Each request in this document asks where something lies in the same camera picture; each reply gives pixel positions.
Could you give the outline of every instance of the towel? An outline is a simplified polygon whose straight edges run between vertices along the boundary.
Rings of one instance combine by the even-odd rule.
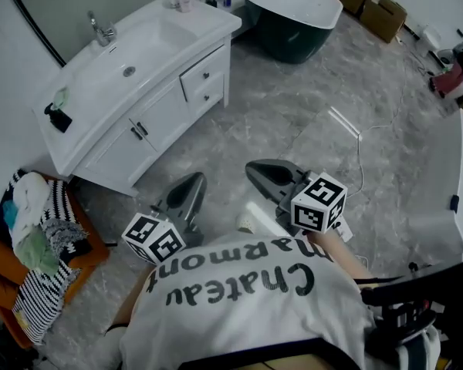
[[[40,227],[34,226],[31,233],[15,246],[14,252],[29,270],[39,270],[50,277],[59,270],[59,262]]]
[[[7,200],[3,203],[3,220],[7,224],[9,230],[15,225],[15,219],[17,217],[17,207],[12,200]]]
[[[26,174],[15,185],[14,204],[18,211],[11,234],[14,249],[39,224],[49,193],[48,184],[37,173]]]
[[[10,235],[12,233],[12,227],[9,228],[5,222],[3,205],[7,201],[14,202],[14,187],[27,173],[27,171],[19,169],[12,175],[12,178],[8,182],[7,190],[3,193],[2,200],[0,201],[0,241],[9,248],[12,248],[12,237]]]

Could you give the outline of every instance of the gray marble floor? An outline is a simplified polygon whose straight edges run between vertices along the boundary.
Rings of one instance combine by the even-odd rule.
[[[272,60],[251,36],[231,51],[231,98],[193,125],[139,180],[138,198],[84,182],[77,191],[106,242],[136,213],[148,211],[167,184],[202,171],[208,192],[198,223],[208,240],[234,229],[235,216],[260,195],[245,177],[254,159],[283,158],[316,172],[325,170],[360,189],[357,139],[333,118],[336,110],[363,132],[363,190],[346,204],[354,237],[349,246],[378,275],[404,271],[414,258],[405,207],[421,171],[426,132],[457,107],[428,91],[409,46],[380,41],[347,15],[307,63]],[[429,69],[432,61],[425,60]],[[110,325],[144,266],[123,242],[111,251],[86,286],[66,306],[40,351],[59,368],[86,368],[91,344]]]

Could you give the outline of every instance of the cabinet handle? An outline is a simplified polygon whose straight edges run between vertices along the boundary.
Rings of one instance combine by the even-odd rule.
[[[149,133],[147,132],[146,128],[144,126],[142,126],[142,123],[141,122],[137,122],[137,127],[140,129],[140,131],[142,132],[142,134],[144,134],[145,136],[147,136]]]
[[[133,134],[135,134],[135,136],[139,139],[139,141],[142,140],[142,136],[137,132],[137,130],[136,130],[135,127],[131,128],[130,131],[131,131]]]

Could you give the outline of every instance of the orange chair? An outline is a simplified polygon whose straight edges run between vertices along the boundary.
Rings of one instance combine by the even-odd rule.
[[[79,224],[88,233],[87,240],[92,250],[88,254],[72,259],[68,264],[69,267],[80,268],[82,271],[65,293],[64,302],[66,304],[73,299],[76,292],[86,283],[96,266],[110,255],[93,224],[68,188],[67,196]],[[25,280],[28,272],[28,268],[21,264],[14,255],[13,250],[0,241],[0,317],[17,344],[24,349],[30,348],[32,342],[15,319],[12,306],[15,303],[19,285]]]

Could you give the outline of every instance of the blue cloth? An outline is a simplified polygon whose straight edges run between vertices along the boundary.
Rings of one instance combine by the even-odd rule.
[[[8,228],[12,230],[15,225],[15,219],[17,217],[17,206],[12,200],[7,200],[2,205],[3,208],[3,219],[7,224]]]

